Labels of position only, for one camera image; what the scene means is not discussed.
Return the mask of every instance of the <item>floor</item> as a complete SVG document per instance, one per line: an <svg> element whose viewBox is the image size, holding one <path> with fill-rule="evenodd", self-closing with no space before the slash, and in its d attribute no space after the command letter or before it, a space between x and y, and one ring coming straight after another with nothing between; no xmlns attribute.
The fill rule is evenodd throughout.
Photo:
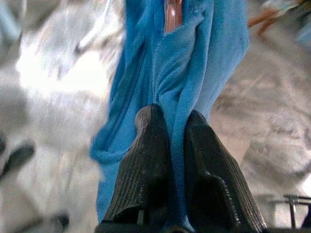
<svg viewBox="0 0 311 233"><path fill-rule="evenodd" d="M259 7L249 0L248 15ZM118 11L111 13L116 19L111 27L122 25ZM62 210L70 215L69 233L89 233L97 224L97 183L104 177L88 149L106 121L111 77L124 36L105 40L104 49L95 46L82 57L70 56L71 44L97 16L85 22L81 14L89 12L72 7L52 14L41 28L24 35L21 56L13 47L0 68L0 130L8 138L1 165L24 140L36 143L33 159L1 183L0 232ZM59 28L61 20L67 24ZM69 35L72 43L59 43L57 38L66 35L73 22L82 30ZM287 18L264 38L251 29L249 51L211 114L212 127L241 165L270 227L290 227L289 207L274 200L284 193L311 196L311 54L295 42L296 29ZM297 207L297 225L306 212Z"/></svg>

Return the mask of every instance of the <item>blue fabric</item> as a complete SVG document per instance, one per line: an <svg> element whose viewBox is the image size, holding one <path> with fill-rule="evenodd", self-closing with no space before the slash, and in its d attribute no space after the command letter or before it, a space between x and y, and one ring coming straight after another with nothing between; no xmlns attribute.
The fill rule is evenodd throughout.
<svg viewBox="0 0 311 233"><path fill-rule="evenodd" d="M207 120L224 84L243 58L248 31L243 0L184 0L183 25L164 34L162 0L127 0L127 39L110 94L109 118L91 148L104 174L97 211L112 198L120 160L133 142L135 115L150 103L163 110L171 143L174 187L168 224L188 225L183 136L193 109Z"/></svg>

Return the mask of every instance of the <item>concrete ground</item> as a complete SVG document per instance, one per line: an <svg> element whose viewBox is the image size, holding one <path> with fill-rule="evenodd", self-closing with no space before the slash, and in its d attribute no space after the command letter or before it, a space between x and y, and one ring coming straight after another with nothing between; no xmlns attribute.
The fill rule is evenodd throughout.
<svg viewBox="0 0 311 233"><path fill-rule="evenodd" d="M260 4L247 3L249 17L254 16ZM108 41L103 50L95 48L73 58L77 66L66 57L68 66L60 67L57 59L62 57L54 56L60 51L55 45L67 45L50 44L51 35L40 34L51 27L64 35L66 28L58 28L57 20L81 18L80 14L75 8L58 12L55 18L51 15L49 24L24 36L21 56L13 47L0 68L0 130L8 137L0 163L24 140L37 146L34 158L0 184L0 232L61 210L70 213L68 232L89 233L97 224L97 183L104 177L89 159L88 149L105 122L122 38ZM89 29L80 23L85 31ZM248 53L214 105L211 125L241 165L267 224L289 227L289 207L271 201L284 193L311 196L311 54L295 42L297 25L286 17L264 38L254 36L254 30ZM38 37L41 44L35 42ZM53 64L46 65L49 72L40 70L40 62ZM69 69L68 76L54 75ZM77 74L87 79L74 78ZM305 207L297 207L298 226L306 212Z"/></svg>

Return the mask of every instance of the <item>blue cloth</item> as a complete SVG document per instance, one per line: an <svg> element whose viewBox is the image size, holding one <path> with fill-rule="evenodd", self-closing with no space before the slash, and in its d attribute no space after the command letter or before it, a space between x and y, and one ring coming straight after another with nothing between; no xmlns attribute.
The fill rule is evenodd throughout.
<svg viewBox="0 0 311 233"><path fill-rule="evenodd" d="M171 143L174 187L168 224L189 226L184 194L183 136L193 109L207 120L248 47L243 0L184 0L183 25L165 34L162 0L127 0L127 39L110 94L109 118L91 147L104 180L97 197L101 221L120 160L136 132L135 115L150 103L163 110Z"/></svg>

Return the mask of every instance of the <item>blurred background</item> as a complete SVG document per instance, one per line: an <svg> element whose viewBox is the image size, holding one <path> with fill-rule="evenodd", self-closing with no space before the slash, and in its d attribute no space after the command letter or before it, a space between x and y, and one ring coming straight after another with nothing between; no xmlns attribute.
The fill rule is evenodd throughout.
<svg viewBox="0 0 311 233"><path fill-rule="evenodd" d="M248 18L262 0L247 0ZM236 158L269 227L291 227L284 194L311 196L311 8L295 7L249 50L217 99L211 126ZM0 181L0 232L39 217L98 224L98 166L89 145L104 125L124 32L122 0L0 0L0 131L32 158ZM308 212L296 206L296 225Z"/></svg>

